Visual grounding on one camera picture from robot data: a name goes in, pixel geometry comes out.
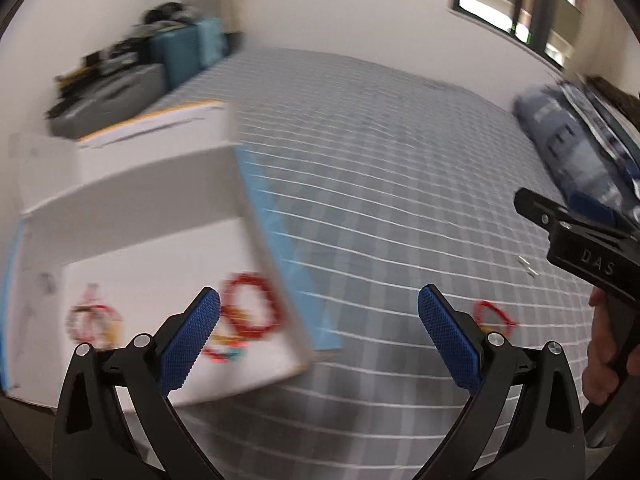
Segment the right hand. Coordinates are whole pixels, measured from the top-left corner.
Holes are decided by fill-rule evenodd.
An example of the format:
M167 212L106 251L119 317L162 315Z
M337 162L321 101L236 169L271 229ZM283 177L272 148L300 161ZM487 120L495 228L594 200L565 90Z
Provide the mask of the right hand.
M620 382L611 367L617 347L611 330L606 293L595 287L590 294L589 305L593 310L593 319L587 349L588 363L582 373L582 392L590 403L602 405Z

